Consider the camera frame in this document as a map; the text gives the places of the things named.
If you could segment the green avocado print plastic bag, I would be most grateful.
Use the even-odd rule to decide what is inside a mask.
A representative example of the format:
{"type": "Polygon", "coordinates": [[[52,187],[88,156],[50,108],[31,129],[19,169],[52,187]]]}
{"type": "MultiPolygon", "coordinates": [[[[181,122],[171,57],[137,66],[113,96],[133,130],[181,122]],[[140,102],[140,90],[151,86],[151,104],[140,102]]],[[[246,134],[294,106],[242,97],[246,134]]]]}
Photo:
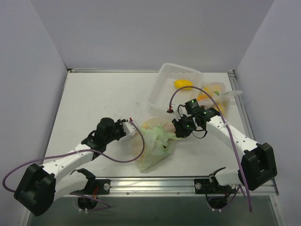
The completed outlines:
{"type": "Polygon", "coordinates": [[[143,141],[137,132],[131,140],[131,148],[135,156],[140,155],[135,161],[140,171],[146,171],[170,156],[181,140],[176,136],[174,125],[168,118],[150,118],[139,127],[139,130],[144,138],[144,151],[141,153],[143,141]]]}

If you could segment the white plastic basket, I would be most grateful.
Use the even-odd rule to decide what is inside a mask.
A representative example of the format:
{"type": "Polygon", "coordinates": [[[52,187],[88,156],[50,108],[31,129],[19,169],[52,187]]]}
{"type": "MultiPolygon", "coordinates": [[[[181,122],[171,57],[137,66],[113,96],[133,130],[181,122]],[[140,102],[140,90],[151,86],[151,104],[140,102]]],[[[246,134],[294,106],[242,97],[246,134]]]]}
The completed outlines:
{"type": "Polygon", "coordinates": [[[151,114],[170,117],[167,113],[171,96],[178,89],[174,82],[187,80],[193,86],[201,87],[204,83],[203,73],[192,68],[181,65],[165,63],[157,74],[147,100],[148,109],[151,114]]]}

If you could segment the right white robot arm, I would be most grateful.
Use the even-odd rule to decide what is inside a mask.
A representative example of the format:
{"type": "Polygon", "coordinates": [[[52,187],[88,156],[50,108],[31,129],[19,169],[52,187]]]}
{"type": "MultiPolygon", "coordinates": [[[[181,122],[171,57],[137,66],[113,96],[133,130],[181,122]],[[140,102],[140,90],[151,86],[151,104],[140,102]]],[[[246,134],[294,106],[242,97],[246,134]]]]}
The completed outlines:
{"type": "Polygon", "coordinates": [[[172,104],[168,112],[175,116],[172,123],[177,137],[186,138],[199,129],[215,136],[234,152],[238,169],[222,167],[214,171],[208,181],[211,191],[218,193],[230,185],[244,185],[254,191],[277,175],[272,146],[247,137],[215,108],[205,109],[193,99],[183,105],[172,104]]]}

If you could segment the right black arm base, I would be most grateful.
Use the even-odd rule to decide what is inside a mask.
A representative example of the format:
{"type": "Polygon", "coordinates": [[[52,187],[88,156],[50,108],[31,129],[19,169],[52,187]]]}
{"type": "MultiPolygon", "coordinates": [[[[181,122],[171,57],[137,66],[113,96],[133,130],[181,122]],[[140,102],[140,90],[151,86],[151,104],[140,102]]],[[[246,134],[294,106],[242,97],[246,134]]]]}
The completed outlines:
{"type": "Polygon", "coordinates": [[[213,182],[209,178],[194,179],[194,187],[196,194],[233,194],[235,189],[230,185],[221,186],[214,179],[213,182]]]}

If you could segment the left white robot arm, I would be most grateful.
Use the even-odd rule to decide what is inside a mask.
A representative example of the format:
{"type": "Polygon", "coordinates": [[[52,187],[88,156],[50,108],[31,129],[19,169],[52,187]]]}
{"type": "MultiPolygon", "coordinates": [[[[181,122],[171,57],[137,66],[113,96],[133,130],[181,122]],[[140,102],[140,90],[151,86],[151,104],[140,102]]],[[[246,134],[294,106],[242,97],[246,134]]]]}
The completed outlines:
{"type": "Polygon", "coordinates": [[[72,151],[42,165],[31,164],[14,192],[14,198],[32,214],[40,216],[62,196],[74,191],[93,192],[95,176],[82,165],[103,154],[109,143],[133,131],[135,126],[131,119],[102,118],[96,129],[72,151]]]}

